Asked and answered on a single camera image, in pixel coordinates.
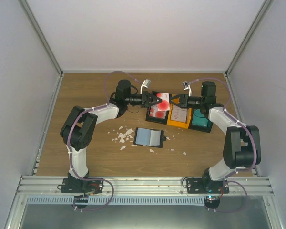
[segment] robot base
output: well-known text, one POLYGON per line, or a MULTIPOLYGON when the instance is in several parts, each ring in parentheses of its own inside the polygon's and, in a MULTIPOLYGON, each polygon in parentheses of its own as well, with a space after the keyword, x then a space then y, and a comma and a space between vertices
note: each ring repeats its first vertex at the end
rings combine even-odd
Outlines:
POLYGON ((84 194, 98 194, 102 193, 103 181, 84 181, 73 177, 68 173, 68 178, 63 179, 62 185, 58 185, 57 188, 61 187, 62 193, 84 193, 84 194))

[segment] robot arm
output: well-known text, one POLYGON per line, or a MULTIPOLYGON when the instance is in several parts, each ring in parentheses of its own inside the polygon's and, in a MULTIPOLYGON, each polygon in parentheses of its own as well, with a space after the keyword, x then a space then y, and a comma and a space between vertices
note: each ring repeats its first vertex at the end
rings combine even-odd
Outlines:
POLYGON ((245 126, 252 135, 256 147, 255 164, 258 165, 261 161, 258 128, 231 119, 233 116, 223 108, 222 104, 216 102, 216 85, 214 82, 202 83, 201 97, 191 96, 192 90, 188 82, 183 82, 182 85, 184 90, 189 91, 189 94, 174 96, 171 98, 171 103, 180 108, 200 109, 201 113, 225 134, 223 159, 203 174, 205 189, 209 191, 208 187, 212 186, 213 181, 223 180, 238 170, 246 169, 253 164, 254 150, 252 143, 240 124, 245 126), (173 102, 175 99, 179 99, 178 104, 173 102))

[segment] paper debris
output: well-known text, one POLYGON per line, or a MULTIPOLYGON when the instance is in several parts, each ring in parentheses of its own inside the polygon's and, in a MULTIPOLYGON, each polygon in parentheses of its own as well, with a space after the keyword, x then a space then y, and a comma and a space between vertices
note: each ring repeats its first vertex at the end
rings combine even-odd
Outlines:
POLYGON ((126 135, 130 135, 132 132, 134 132, 133 129, 129 129, 129 130, 126 131, 125 134, 126 134, 126 135))

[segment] wood grain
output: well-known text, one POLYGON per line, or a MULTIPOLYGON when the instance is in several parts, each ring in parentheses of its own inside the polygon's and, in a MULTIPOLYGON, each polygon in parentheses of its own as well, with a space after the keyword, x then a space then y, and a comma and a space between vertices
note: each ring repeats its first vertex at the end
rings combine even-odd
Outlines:
MULTIPOLYGON (((71 109, 79 105, 92 107, 106 102, 103 81, 107 73, 66 73, 62 81, 48 130, 44 149, 41 155, 38 176, 65 176, 69 170, 66 145, 60 137, 60 130, 71 109)), ((133 73, 137 79, 152 81, 149 91, 183 93, 181 82, 197 78, 214 77, 224 80, 220 73, 133 73)), ((116 73, 107 82, 108 92, 114 92, 119 80, 129 77, 116 73)), ((140 85, 131 80, 136 87, 140 85)), ((220 83, 217 86, 217 101, 224 104, 228 92, 220 83)), ((193 95, 200 95, 201 82, 191 85, 193 95)), ((235 115, 232 103, 228 110, 235 115)), ((87 148, 87 167, 91 176, 201 176, 204 170, 215 165, 223 157, 225 135, 213 125, 211 133, 195 130, 178 129, 145 121, 146 109, 140 109, 137 114, 126 112, 121 118, 109 120, 96 126, 91 143, 87 148), (126 132, 126 128, 136 127, 165 130, 170 138, 163 148, 131 146, 130 140, 124 144, 112 141, 117 138, 117 132, 126 132)))

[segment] purple cable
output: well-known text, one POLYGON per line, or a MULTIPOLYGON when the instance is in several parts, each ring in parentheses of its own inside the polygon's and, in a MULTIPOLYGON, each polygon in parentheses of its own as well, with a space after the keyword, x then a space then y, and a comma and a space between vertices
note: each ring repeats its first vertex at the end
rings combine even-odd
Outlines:
POLYGON ((248 204, 248 193, 247 193, 245 187, 242 186, 242 185, 241 185, 240 183, 238 183, 237 181, 233 181, 233 180, 229 180, 229 181, 227 181, 225 184, 228 184, 228 183, 236 183, 236 184, 238 184, 238 185, 243 189, 243 191, 245 192, 245 195, 246 195, 246 202, 245 202, 245 204, 244 204, 241 208, 236 209, 236 210, 231 210, 231 211, 216 210, 216 211, 217 211, 217 212, 223 212, 223 213, 234 213, 234 212, 239 212, 239 211, 244 210, 244 209, 247 207, 247 204, 248 204))
POLYGON ((105 91, 105 94, 106 94, 107 103, 109 103, 109 95, 108 95, 108 92, 107 92, 107 89, 106 89, 106 82, 107 82, 108 77, 109 77, 111 74, 113 74, 113 73, 124 73, 124 74, 128 75, 130 78, 132 78, 133 80, 135 80, 136 82, 138 82, 139 84, 142 84, 141 81, 137 80, 137 79, 134 78, 132 75, 130 75, 130 74, 126 73, 126 72, 123 72, 123 71, 113 71, 113 72, 109 73, 109 74, 106 76, 105 80, 104 80, 104 91, 105 91))
POLYGON ((224 109, 225 109, 228 106, 229 102, 231 101, 231 94, 230 94, 230 90, 229 90, 228 86, 223 81, 221 81, 219 79, 216 79, 216 78, 196 79, 196 80, 190 81, 189 84, 192 84, 192 83, 195 83, 195 82, 198 82, 198 81, 201 81, 201 80, 216 80, 216 81, 221 82, 225 86, 225 88, 227 89, 227 91, 229 93, 229 99, 228 99, 227 103, 224 105, 224 109))
MULTIPOLYGON (((75 176, 76 176, 78 179, 84 180, 84 181, 94 181, 94 180, 104 181, 104 182, 107 182, 107 183, 111 186, 111 188, 112 188, 111 197, 110 197, 109 201, 108 201, 106 204, 104 204, 103 206, 101 206, 101 207, 99 207, 99 208, 87 209, 87 210, 84 210, 84 211, 95 211, 95 210, 100 210, 100 209, 106 207, 106 206, 112 201, 112 198, 113 198, 113 195, 114 195, 114 187, 113 187, 113 184, 112 184, 110 181, 106 180, 106 179, 101 179, 101 178, 91 178, 91 179, 87 179, 87 178, 82 178, 82 177, 80 177, 80 176, 78 175, 78 173, 75 171, 75 168, 74 168, 74 166, 73 166, 73 161, 72 161, 73 153, 72 153, 72 148, 71 148, 71 146, 70 146, 70 139, 71 139, 72 132, 73 132, 73 130, 74 130, 74 128, 75 128, 77 122, 79 121, 79 119, 80 119, 85 113, 90 112, 90 111, 93 111, 93 110, 94 110, 94 111, 97 111, 97 110, 99 110, 99 109, 105 108, 106 106, 107 106, 107 104, 102 105, 102 106, 98 106, 98 107, 96 107, 96 108, 90 108, 90 109, 88 109, 88 110, 85 110, 85 111, 81 112, 81 113, 78 115, 78 117, 75 119, 73 125, 71 126, 71 129, 70 129, 70 132, 69 132, 69 135, 68 135, 68 139, 67 139, 67 147, 68 147, 68 149, 69 149, 69 151, 70 151, 70 168, 73 170, 73 173, 75 174, 75 176)), ((76 209, 76 208, 75 208, 75 202, 76 202, 77 200, 78 200, 78 199, 75 199, 74 202, 73 202, 73 207, 74 207, 74 209, 76 209)))

